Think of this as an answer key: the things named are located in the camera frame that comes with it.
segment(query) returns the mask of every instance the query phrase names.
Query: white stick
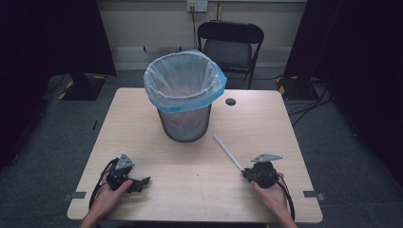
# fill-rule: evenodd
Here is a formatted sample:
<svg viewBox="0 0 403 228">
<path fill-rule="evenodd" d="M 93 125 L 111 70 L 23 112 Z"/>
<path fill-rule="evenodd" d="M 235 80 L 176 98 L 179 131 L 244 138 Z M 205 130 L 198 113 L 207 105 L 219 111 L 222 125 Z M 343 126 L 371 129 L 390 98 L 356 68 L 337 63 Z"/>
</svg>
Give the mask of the white stick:
<svg viewBox="0 0 403 228">
<path fill-rule="evenodd" d="M 232 160 L 232 162 L 237 166 L 237 168 L 242 171 L 243 168 L 240 165 L 240 163 L 237 161 L 237 159 L 235 159 L 235 157 L 231 154 L 231 152 L 227 149 L 227 147 L 224 145 L 224 143 L 222 143 L 222 141 L 220 140 L 220 138 L 214 134 L 214 139 L 216 139 L 217 143 L 219 143 L 219 145 L 221 146 L 221 148 L 225 151 L 225 153 L 228 155 L 228 157 Z"/>
</svg>

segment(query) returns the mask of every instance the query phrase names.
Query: wooden table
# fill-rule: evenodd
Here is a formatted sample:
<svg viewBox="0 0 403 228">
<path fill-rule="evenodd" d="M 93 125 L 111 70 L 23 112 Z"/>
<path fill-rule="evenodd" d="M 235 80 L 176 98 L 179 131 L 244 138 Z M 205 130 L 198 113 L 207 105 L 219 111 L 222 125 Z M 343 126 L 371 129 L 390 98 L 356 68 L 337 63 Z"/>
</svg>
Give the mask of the wooden table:
<svg viewBox="0 0 403 228">
<path fill-rule="evenodd" d="M 236 104 L 227 105 L 233 98 Z M 120 88 L 88 159 L 73 199 L 70 219 L 82 219 L 106 164 L 122 153 L 136 165 L 132 179 L 151 177 L 141 193 L 125 194 L 108 219 L 142 221 L 271 222 L 258 194 L 215 141 L 217 134 L 243 167 L 260 153 L 285 175 L 296 222 L 320 222 L 322 214 L 283 100 L 276 91 L 225 90 L 212 105 L 206 134 L 196 142 L 174 142 L 164 133 L 143 88 Z"/>
</svg>

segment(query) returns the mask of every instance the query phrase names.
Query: hand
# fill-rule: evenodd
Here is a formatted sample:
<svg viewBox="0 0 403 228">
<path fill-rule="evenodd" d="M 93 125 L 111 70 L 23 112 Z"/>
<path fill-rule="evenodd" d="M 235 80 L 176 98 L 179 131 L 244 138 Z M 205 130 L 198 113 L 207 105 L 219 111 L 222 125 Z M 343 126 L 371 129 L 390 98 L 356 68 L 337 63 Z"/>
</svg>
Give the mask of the hand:
<svg viewBox="0 0 403 228">
<path fill-rule="evenodd" d="M 282 179 L 284 175 L 282 173 L 278 173 L 278 175 L 281 176 L 278 182 L 285 186 Z M 259 193 L 264 205 L 266 205 L 267 209 L 276 217 L 282 228 L 297 227 L 288 212 L 285 193 L 278 184 L 266 189 L 260 188 L 254 181 L 251 181 L 251 185 Z"/>
<path fill-rule="evenodd" d="M 92 203 L 91 209 L 84 217 L 80 228 L 96 227 L 97 223 L 104 216 L 109 214 L 113 208 L 115 208 L 119 197 L 130 187 L 133 182 L 133 180 L 126 180 L 118 189 L 113 191 L 106 182 L 106 175 L 109 171 L 109 168 L 102 178 L 102 186 L 98 190 L 95 201 Z"/>
</svg>

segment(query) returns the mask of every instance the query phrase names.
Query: electrical outlet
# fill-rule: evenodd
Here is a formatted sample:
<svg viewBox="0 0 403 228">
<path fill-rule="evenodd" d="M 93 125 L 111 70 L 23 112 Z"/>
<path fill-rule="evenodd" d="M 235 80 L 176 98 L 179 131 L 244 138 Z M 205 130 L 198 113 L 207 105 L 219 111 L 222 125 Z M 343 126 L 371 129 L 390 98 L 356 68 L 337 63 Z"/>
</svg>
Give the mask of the electrical outlet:
<svg viewBox="0 0 403 228">
<path fill-rule="evenodd" d="M 188 12 L 207 12 L 208 0 L 186 0 L 186 10 Z"/>
<path fill-rule="evenodd" d="M 192 11 L 197 11 L 197 7 L 198 7 L 198 0 L 186 0 L 186 8 L 188 12 Z"/>
</svg>

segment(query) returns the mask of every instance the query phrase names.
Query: mesh trash can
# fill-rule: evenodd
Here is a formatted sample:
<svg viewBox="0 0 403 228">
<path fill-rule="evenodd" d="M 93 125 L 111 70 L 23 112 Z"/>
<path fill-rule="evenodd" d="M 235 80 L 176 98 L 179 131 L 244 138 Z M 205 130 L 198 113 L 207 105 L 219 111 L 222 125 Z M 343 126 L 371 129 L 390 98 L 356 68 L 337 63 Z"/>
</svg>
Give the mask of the mesh trash can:
<svg viewBox="0 0 403 228">
<path fill-rule="evenodd" d="M 222 95 L 225 83 L 220 67 L 197 50 L 158 58 L 144 74 L 144 89 L 157 107 L 163 130 L 181 143 L 205 134 L 211 104 Z"/>
</svg>

